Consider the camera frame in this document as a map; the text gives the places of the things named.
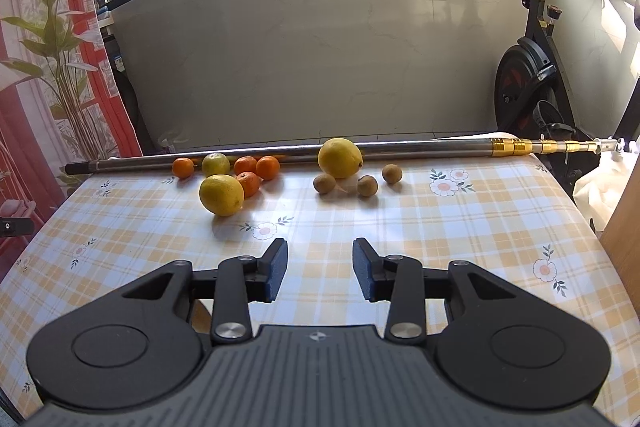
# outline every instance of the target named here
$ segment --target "stationary bike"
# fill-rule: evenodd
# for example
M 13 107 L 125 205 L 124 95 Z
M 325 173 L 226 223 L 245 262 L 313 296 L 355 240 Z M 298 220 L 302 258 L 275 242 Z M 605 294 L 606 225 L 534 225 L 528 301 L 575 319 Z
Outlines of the stationary bike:
M 522 5 L 529 10 L 525 35 L 505 52 L 495 75 L 498 131 L 527 139 L 593 139 L 575 121 L 570 85 L 552 39 L 562 10 L 546 6 L 545 17 L 545 0 L 522 0 Z M 596 155 L 582 152 L 540 159 L 570 196 L 575 181 L 598 165 Z

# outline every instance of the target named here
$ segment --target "wooden panel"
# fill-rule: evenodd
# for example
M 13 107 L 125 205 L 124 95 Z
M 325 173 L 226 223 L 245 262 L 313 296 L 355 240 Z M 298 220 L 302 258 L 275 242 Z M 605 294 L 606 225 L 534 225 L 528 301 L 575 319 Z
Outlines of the wooden panel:
M 640 314 L 640 161 L 600 238 Z

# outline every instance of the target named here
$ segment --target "small orange fruit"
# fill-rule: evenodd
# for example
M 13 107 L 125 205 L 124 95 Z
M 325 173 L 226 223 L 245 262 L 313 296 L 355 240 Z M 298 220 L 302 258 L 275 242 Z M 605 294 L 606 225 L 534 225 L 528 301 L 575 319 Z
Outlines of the small orange fruit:
M 236 176 L 243 172 L 255 172 L 255 165 L 257 163 L 253 156 L 242 156 L 242 158 L 238 158 L 236 163 L 234 163 L 234 172 Z
M 273 156 L 263 156 L 255 165 L 255 173 L 263 180 L 273 180 L 280 172 L 280 162 Z
M 174 173 L 174 176 L 181 180 L 185 180 L 193 174 L 195 167 L 193 166 L 193 162 L 188 158 L 176 158 L 171 170 Z
M 242 185 L 245 198 L 250 198 L 260 188 L 260 178 L 254 172 L 241 172 L 236 176 L 236 180 Z

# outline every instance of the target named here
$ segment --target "checkered tablecloth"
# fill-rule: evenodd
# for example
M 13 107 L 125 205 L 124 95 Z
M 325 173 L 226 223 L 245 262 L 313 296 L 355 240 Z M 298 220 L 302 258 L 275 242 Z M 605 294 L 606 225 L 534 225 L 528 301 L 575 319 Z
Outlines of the checkered tablecloth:
M 640 323 L 609 258 L 555 179 L 534 156 L 402 161 L 390 187 L 382 164 L 360 174 L 380 182 L 360 199 L 312 187 L 316 166 L 283 166 L 242 210 L 209 214 L 198 200 L 202 175 L 96 175 L 55 213 L 0 284 L 0 383 L 29 415 L 40 405 L 24 362 L 38 328 L 168 263 L 216 267 L 241 253 L 261 255 L 274 237 L 289 243 L 277 300 L 250 305 L 260 323 L 382 328 L 388 304 L 362 298 L 351 245 L 366 237 L 380 255 L 405 253 L 427 267 L 468 259 L 577 315 L 609 343 L 612 367 L 596 406 L 613 422 L 640 416 Z M 431 333 L 446 325 L 428 301 Z

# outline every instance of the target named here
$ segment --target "white plastic bag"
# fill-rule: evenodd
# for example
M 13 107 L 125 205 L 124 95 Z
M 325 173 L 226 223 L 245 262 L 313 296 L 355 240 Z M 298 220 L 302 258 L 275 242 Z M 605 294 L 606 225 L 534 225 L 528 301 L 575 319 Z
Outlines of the white plastic bag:
M 575 182 L 574 201 L 587 222 L 593 219 L 602 232 L 615 210 L 638 159 L 638 144 L 629 142 L 631 152 L 604 152 L 600 165 Z

